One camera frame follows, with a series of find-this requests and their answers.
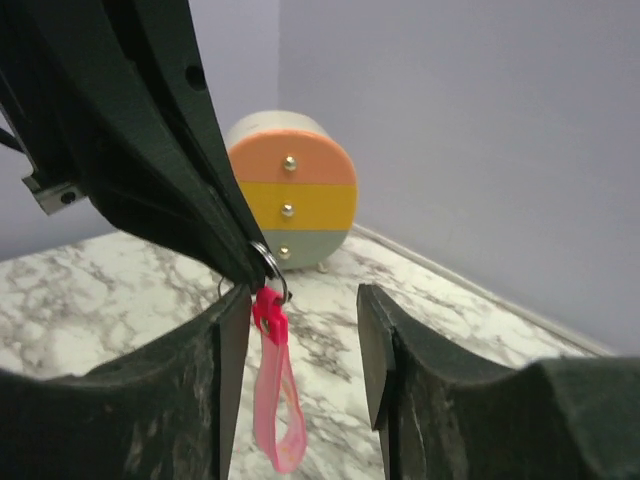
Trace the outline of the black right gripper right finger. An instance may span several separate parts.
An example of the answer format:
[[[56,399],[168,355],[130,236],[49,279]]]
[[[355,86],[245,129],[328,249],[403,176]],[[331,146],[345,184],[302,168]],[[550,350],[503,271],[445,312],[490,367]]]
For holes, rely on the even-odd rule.
[[[376,285],[357,320],[370,423],[389,479],[635,479],[639,362],[511,369],[448,340]]]

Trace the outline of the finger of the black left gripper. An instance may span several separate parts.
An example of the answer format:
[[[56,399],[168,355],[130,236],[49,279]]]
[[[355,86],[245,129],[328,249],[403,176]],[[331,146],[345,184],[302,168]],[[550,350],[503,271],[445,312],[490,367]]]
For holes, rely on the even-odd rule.
[[[107,1],[106,14],[164,125],[186,157],[174,183],[197,195],[213,267],[230,280],[266,280],[264,237],[234,177],[186,1]]]

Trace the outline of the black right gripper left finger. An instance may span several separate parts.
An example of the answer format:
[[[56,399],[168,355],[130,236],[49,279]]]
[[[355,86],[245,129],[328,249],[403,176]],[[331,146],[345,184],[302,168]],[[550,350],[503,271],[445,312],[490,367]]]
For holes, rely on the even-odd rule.
[[[250,326],[250,293],[83,376],[1,374],[5,479],[225,479]]]

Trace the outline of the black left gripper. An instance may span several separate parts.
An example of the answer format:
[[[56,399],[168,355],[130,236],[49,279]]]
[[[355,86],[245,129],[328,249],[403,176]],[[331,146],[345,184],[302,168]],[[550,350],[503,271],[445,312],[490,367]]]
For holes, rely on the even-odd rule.
[[[214,269],[197,195],[171,180],[186,157],[119,29],[117,1],[2,2],[1,108],[33,168],[25,182],[48,214],[82,193],[117,228]]]

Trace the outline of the pink strap keyring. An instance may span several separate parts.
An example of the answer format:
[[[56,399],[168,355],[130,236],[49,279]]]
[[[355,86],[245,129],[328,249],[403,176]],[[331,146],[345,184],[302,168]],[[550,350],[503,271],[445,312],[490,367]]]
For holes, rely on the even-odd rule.
[[[308,437],[289,353],[289,321],[283,311],[289,290],[267,247],[253,241],[282,291],[264,286],[256,293],[253,320],[261,338],[261,360],[254,386],[253,434],[275,471],[289,474],[304,459]]]

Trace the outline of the green key tag with key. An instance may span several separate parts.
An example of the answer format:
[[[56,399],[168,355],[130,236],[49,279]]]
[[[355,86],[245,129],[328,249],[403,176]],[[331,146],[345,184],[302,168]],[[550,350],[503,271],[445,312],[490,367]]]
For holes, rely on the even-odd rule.
[[[233,289],[234,286],[235,284],[233,281],[226,279],[225,277],[220,277],[216,286],[216,292],[218,297],[222,298],[228,291]]]

